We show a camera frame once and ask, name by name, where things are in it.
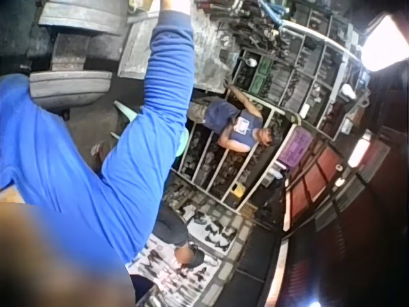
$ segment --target concrete floor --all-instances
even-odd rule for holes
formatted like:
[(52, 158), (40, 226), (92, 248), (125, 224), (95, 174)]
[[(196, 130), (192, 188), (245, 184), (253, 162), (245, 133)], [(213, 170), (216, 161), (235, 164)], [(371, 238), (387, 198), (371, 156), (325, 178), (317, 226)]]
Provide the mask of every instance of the concrete floor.
[(71, 109), (68, 129), (85, 161), (91, 165), (91, 148), (101, 141), (114, 140), (111, 131), (120, 135), (126, 126), (124, 116), (118, 116), (113, 105), (120, 101), (133, 110), (143, 103), (143, 81), (112, 77), (111, 89), (87, 107)]

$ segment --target man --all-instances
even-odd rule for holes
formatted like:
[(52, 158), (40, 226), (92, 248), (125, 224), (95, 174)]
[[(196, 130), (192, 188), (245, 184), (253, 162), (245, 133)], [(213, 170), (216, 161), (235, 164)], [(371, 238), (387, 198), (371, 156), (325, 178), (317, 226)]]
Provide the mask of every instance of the man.
[[(95, 158), (95, 171), (98, 172), (109, 152), (114, 148), (110, 142), (97, 144), (91, 150)], [(164, 185), (164, 194), (169, 190), (174, 180), (171, 172)], [(158, 218), (152, 233), (166, 244), (176, 246), (175, 258), (182, 267), (194, 269), (201, 265), (205, 254), (197, 246), (189, 244), (189, 231), (183, 219), (165, 202), (160, 203)]]
[(234, 105), (220, 97), (206, 97), (203, 102), (191, 102), (188, 117), (196, 123), (202, 123), (218, 134), (219, 145), (235, 152), (249, 152), (257, 143), (272, 144), (273, 131), (263, 128), (263, 117), (254, 104), (235, 86), (229, 85), (236, 98), (244, 105), (240, 111)]
[(189, 244), (189, 232), (182, 218), (166, 203), (161, 204), (152, 232), (167, 244), (176, 246), (174, 256), (182, 267), (194, 269), (203, 263), (205, 253)]
[(162, 9), (152, 32), (143, 112), (99, 175), (80, 156), (62, 119), (33, 103), (26, 77), (0, 82), (0, 198), (83, 220), (124, 264), (152, 232), (194, 83), (190, 0), (163, 0)]

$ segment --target purple sign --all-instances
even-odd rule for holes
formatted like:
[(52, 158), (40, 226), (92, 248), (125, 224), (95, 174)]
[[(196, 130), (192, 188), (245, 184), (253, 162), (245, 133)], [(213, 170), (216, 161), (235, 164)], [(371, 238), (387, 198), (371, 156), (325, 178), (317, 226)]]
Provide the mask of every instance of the purple sign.
[(296, 127), (284, 150), (281, 152), (279, 160), (294, 168), (300, 163), (313, 139), (313, 136), (304, 128)]

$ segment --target wheel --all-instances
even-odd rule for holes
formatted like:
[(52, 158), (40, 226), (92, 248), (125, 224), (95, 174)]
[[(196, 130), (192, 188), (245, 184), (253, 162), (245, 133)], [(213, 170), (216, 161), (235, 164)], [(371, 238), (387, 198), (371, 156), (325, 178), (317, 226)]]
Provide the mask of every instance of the wheel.
[(127, 23), (127, 0), (50, 0), (39, 24), (122, 34)]
[(30, 75), (34, 102), (51, 111), (91, 104), (111, 86), (110, 72), (37, 72)]

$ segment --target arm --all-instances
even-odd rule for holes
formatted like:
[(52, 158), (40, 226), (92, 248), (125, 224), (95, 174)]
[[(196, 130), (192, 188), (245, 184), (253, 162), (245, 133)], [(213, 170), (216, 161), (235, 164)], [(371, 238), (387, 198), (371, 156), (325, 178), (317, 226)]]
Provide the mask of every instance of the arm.
[(260, 111), (257, 110), (256, 106), (251, 103), (251, 101), (244, 95), (236, 86), (230, 85), (229, 89), (235, 94), (236, 98), (244, 105), (246, 110), (253, 114), (254, 116), (263, 118)]
[(233, 130), (233, 124), (228, 125), (220, 135), (219, 141), (217, 142), (219, 146), (232, 150), (234, 152), (249, 152), (250, 147), (247, 145), (241, 144), (238, 141), (233, 141), (229, 139), (230, 133)]
[[(189, 0), (165, 1), (164, 8), (190, 7)], [(132, 204), (134, 241), (140, 251), (158, 213), (165, 179), (179, 146), (194, 83), (194, 42), (190, 17), (161, 12), (152, 32), (145, 77), (144, 107), (125, 129), (102, 167), (104, 180)]]

